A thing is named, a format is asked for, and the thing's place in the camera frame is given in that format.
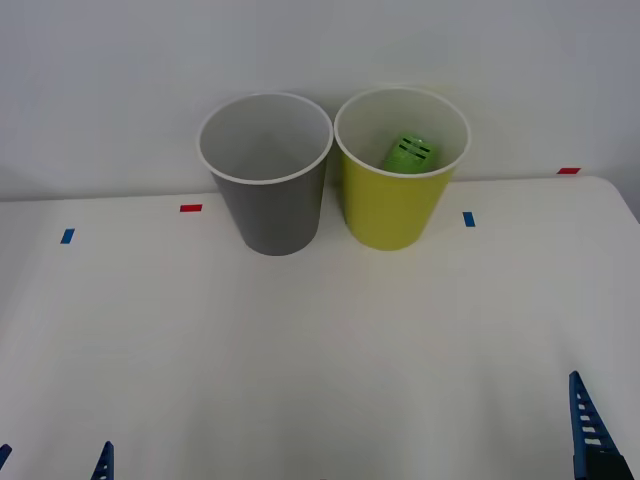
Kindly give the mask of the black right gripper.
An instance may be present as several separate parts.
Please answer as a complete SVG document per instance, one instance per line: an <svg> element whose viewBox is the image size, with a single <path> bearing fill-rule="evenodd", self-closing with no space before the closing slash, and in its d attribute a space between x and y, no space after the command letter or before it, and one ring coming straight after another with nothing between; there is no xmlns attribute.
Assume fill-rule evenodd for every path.
<svg viewBox="0 0 640 480"><path fill-rule="evenodd" d="M569 375L569 406L574 446L574 477L587 480L633 480L578 371Z"/></svg>

